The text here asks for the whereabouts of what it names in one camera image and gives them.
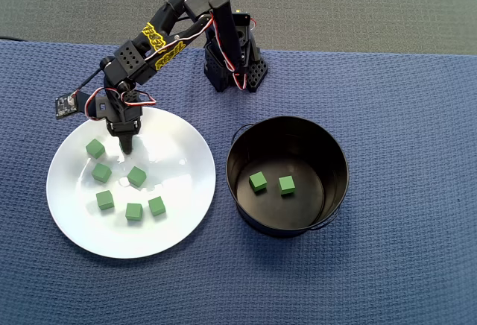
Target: blue mat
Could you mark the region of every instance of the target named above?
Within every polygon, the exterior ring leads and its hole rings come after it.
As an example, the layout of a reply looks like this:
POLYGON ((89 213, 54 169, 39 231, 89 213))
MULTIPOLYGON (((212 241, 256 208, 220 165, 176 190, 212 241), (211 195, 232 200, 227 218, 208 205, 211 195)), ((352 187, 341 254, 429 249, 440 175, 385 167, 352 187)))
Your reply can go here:
MULTIPOLYGON (((183 242, 130 261, 82 250, 48 211, 54 117, 115 47, 0 42, 0 324, 475 324, 477 57, 265 51, 256 94, 218 94, 186 49, 143 88, 215 158, 209 212, 183 242), (272 239, 225 179, 243 124, 294 115, 344 149, 350 187, 328 227, 272 239)), ((88 90, 101 85, 93 80, 88 90)))

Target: green cube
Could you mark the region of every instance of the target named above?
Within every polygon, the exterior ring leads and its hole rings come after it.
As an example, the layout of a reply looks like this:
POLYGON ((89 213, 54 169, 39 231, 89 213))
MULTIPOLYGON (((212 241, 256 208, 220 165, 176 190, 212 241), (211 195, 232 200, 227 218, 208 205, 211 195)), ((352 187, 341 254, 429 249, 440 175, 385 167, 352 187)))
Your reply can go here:
POLYGON ((295 184, 293 183, 293 177, 281 177, 278 179, 280 183, 280 193, 281 195, 287 195, 289 193, 295 192, 295 184))
POLYGON ((95 169, 92 170, 92 176, 95 180, 106 183, 111 176, 111 169, 102 163, 96 165, 95 169))
POLYGON ((126 206, 126 218, 129 221, 141 221, 142 206, 140 203, 128 203, 126 206))
POLYGON ((267 187, 267 180, 265 179, 265 176, 262 172, 257 172, 256 174, 251 175, 249 182, 252 186, 252 190, 255 192, 267 187))
POLYGON ((165 212, 164 202, 160 196, 149 201, 149 208, 154 216, 165 212))
POLYGON ((129 183, 132 183, 136 187, 141 187, 142 183, 146 179, 146 173, 136 166, 133 167, 129 175, 127 176, 129 183))
POLYGON ((96 200, 101 211, 114 207, 113 195, 111 195, 111 191, 97 193, 96 200))
POLYGON ((86 151, 97 159, 104 154, 104 146, 97 139, 93 139, 88 145, 86 145, 86 151))

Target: floor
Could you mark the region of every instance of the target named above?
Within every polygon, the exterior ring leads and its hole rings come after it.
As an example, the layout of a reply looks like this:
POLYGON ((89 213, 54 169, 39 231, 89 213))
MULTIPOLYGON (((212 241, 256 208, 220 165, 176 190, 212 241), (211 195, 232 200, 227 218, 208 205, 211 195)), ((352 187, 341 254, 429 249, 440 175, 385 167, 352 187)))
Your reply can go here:
MULTIPOLYGON (((255 35, 262 48, 477 54, 477 0, 231 1, 258 22, 255 35)), ((162 3, 0 0, 0 35, 119 44, 135 37, 162 3)))

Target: robotic arm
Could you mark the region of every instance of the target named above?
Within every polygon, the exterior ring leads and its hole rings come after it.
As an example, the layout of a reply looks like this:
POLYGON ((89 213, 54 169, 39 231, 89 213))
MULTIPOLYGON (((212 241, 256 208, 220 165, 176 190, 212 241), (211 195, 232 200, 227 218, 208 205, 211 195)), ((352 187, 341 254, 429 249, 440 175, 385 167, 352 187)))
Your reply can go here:
POLYGON ((146 83, 203 32, 207 39, 204 72, 215 89, 222 92, 236 85, 255 92, 268 66, 256 47, 251 20, 248 13, 232 13, 230 0, 167 1, 139 36, 119 47, 114 56, 103 58, 99 69, 73 93, 56 98, 57 119, 77 112, 93 120, 106 119, 109 133, 117 136, 123 152, 130 154, 133 135, 141 128, 142 106, 156 103, 148 93, 136 90, 136 85, 146 83), (184 13, 192 26, 171 35, 184 13), (101 71, 104 86, 91 95, 81 92, 101 71), (106 96, 98 96, 101 90, 106 96), (142 101, 140 95, 148 100, 142 101))

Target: circuit board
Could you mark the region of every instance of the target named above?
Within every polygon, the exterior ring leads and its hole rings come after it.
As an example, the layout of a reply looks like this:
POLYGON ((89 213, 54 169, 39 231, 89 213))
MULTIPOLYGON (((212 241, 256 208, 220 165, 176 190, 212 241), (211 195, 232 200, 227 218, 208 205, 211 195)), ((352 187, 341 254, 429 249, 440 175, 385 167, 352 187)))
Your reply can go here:
POLYGON ((56 108, 57 120, 78 112, 76 95, 71 92, 62 95, 59 98, 55 98, 54 105, 56 108))

